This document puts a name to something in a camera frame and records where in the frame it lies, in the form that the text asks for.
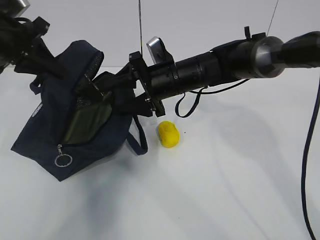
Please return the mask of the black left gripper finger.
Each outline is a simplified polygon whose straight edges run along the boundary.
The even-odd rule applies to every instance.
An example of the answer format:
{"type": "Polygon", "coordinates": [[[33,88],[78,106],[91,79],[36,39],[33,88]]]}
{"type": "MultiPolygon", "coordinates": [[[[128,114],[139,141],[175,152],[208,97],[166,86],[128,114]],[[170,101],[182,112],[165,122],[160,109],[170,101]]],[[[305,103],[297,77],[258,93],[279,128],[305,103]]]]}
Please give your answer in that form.
{"type": "Polygon", "coordinates": [[[57,78],[63,79],[68,76],[69,70],[65,63],[62,62],[64,51],[60,54],[53,56],[46,46],[40,47],[41,63],[40,74],[49,73],[57,78]]]}

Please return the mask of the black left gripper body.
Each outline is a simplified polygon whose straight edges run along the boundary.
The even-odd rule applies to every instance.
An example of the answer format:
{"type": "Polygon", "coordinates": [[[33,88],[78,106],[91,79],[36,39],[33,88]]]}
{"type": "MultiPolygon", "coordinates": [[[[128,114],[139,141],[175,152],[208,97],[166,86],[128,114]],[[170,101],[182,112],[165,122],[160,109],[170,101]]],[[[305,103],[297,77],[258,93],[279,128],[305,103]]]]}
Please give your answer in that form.
{"type": "Polygon", "coordinates": [[[18,23],[18,57],[13,61],[14,71],[20,74],[38,75],[52,70],[52,54],[42,36],[47,34],[50,24],[42,17],[30,20],[15,17],[18,23]]]}

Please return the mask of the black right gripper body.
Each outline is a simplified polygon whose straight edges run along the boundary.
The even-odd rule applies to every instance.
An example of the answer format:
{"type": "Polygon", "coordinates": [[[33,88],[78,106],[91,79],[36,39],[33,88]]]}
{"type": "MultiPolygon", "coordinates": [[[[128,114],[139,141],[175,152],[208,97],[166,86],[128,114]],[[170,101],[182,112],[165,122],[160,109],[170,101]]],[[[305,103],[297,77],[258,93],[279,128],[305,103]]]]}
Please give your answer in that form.
{"type": "Polygon", "coordinates": [[[156,63],[147,66],[142,54],[136,51],[129,55],[129,63],[144,88],[144,102],[150,105],[157,117],[162,117],[166,114],[162,100],[179,94],[176,86],[179,75],[173,56],[168,51],[155,53],[154,57],[156,63]]]}

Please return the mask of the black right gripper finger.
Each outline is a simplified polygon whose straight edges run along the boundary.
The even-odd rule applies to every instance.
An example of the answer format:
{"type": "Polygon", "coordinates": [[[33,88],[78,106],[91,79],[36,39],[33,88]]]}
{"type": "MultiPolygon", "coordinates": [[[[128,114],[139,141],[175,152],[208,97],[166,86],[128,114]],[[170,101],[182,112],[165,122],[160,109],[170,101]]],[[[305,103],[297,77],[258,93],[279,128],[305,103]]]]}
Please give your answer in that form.
{"type": "Polygon", "coordinates": [[[145,96],[137,96],[124,102],[117,103],[116,98],[110,99],[111,116],[143,116],[152,117],[153,110],[151,104],[145,96]]]}
{"type": "Polygon", "coordinates": [[[128,63],[117,74],[105,71],[91,80],[87,74],[76,86],[76,93],[86,99],[102,99],[104,93],[119,88],[134,89],[137,77],[128,63]]]}

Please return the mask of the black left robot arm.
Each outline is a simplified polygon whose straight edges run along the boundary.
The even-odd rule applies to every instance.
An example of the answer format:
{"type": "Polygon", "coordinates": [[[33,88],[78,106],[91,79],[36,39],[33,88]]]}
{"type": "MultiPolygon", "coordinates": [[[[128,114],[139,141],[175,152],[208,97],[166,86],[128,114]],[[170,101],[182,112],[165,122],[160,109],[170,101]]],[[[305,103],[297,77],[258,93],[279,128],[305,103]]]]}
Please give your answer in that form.
{"type": "Polygon", "coordinates": [[[42,37],[50,24],[38,16],[31,21],[25,17],[0,14],[0,71],[9,65],[20,74],[40,75],[50,73],[58,78],[67,74],[66,67],[59,62],[42,37]]]}

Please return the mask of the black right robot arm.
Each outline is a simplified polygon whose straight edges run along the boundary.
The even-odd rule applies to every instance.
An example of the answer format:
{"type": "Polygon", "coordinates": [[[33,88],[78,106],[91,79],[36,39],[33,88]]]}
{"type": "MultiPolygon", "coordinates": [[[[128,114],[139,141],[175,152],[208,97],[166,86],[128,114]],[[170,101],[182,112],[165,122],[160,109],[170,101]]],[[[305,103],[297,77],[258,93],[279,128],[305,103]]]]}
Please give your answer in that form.
{"type": "Polygon", "coordinates": [[[104,73],[95,80],[83,81],[76,92],[92,101],[119,88],[134,88],[140,81],[144,93],[119,106],[122,114],[145,117],[165,115],[162,103],[186,92],[244,79],[268,79],[286,68],[317,68],[320,65],[320,33],[312,31],[287,42],[264,32],[214,47],[208,52],[174,61],[159,37],[147,48],[153,65],[147,66],[140,52],[129,55],[129,62],[117,74],[104,73]]]}

